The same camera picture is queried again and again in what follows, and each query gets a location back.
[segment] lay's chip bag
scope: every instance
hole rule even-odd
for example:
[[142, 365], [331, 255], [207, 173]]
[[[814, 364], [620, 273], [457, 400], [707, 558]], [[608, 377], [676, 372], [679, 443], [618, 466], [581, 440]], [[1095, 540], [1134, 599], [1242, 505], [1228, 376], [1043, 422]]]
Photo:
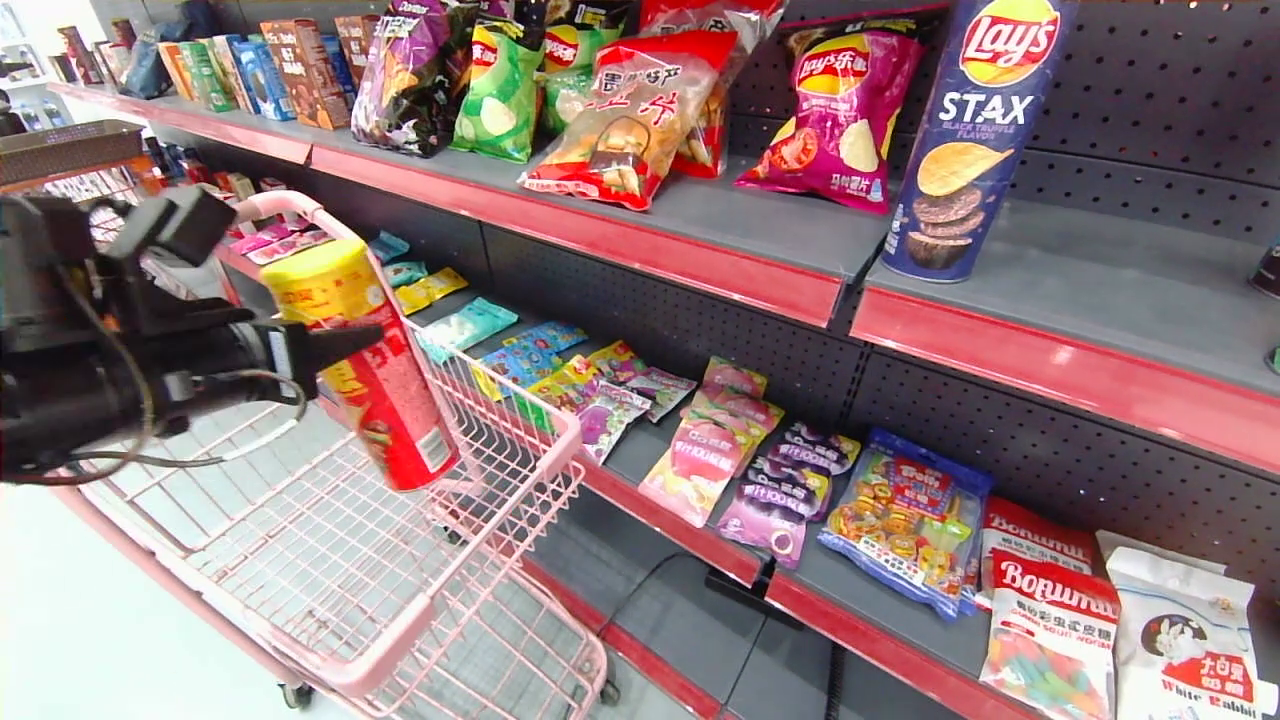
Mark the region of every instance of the lay's chip bag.
[[543, 61], [547, 4], [518, 1], [512, 19], [481, 14], [471, 36], [471, 86], [452, 146], [527, 163], [538, 118], [534, 70]]
[[881, 261], [969, 277], [1062, 56], [1078, 3], [957, 0]]
[[795, 58], [796, 114], [773, 137], [742, 187], [813, 192], [888, 213], [893, 124], [945, 5], [872, 12], [782, 27]]

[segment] shopping cart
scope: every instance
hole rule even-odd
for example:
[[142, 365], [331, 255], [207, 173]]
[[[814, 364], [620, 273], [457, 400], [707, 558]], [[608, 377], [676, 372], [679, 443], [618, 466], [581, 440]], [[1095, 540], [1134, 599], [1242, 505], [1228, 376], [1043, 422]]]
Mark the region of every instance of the shopping cart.
[[[280, 210], [351, 234], [296, 192], [250, 199], [241, 219]], [[576, 418], [465, 355], [436, 365], [408, 345], [461, 455], [424, 491], [387, 489], [342, 411], [320, 400], [261, 450], [237, 452], [293, 409], [236, 407], [148, 450], [236, 456], [220, 465], [133, 465], [58, 492], [275, 675], [291, 706], [316, 688], [370, 717], [582, 717], [602, 691], [617, 697], [604, 648], [521, 570], [579, 492]], [[506, 386], [552, 430], [477, 383]]]

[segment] potato chip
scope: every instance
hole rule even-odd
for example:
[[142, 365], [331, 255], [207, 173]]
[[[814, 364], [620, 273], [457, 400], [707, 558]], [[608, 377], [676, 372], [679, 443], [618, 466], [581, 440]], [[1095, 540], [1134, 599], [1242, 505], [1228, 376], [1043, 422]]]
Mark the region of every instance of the potato chip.
[[859, 173], [873, 173], [879, 168], [876, 138], [872, 137], [872, 124], [867, 118], [849, 126], [840, 136], [840, 159]]
[[920, 192], [942, 197], [959, 192], [966, 184], [1012, 155], [1012, 150], [997, 152], [977, 142], [947, 142], [929, 151], [920, 160], [916, 183]]

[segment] metal basket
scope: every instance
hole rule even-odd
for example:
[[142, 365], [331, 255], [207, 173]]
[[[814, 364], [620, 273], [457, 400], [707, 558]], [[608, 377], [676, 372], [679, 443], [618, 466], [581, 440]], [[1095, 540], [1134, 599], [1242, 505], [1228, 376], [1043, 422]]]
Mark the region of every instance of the metal basket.
[[142, 154], [142, 126], [93, 120], [0, 137], [0, 186], [120, 163]]

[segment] blue candy pack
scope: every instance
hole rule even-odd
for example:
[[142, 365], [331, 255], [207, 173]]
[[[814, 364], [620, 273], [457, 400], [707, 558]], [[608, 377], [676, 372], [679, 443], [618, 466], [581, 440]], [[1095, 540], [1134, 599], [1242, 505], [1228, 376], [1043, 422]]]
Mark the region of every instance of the blue candy pack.
[[284, 87], [284, 79], [266, 42], [246, 40], [233, 44], [232, 50], [239, 63], [244, 90], [253, 96], [262, 117], [273, 120], [297, 119], [289, 91]]
[[818, 542], [946, 620], [965, 612], [989, 475], [876, 428]]
[[508, 337], [502, 341], [502, 343], [515, 345], [517, 342], [530, 342], [543, 350], [559, 352], [561, 350], [567, 350], [584, 341], [586, 341], [586, 331], [582, 328], [562, 323], [559, 320], [552, 320], [529, 328], [520, 334]]
[[347, 96], [347, 106], [351, 108], [356, 102], [356, 78], [351, 76], [347, 56], [342, 54], [342, 41], [338, 40], [337, 35], [321, 35], [320, 41], [324, 42], [324, 51], [329, 55], [329, 64], [333, 65], [338, 86]]
[[462, 310], [419, 329], [417, 345], [435, 363], [449, 359], [449, 347], [466, 350], [516, 324], [520, 318], [500, 305], [477, 297]]

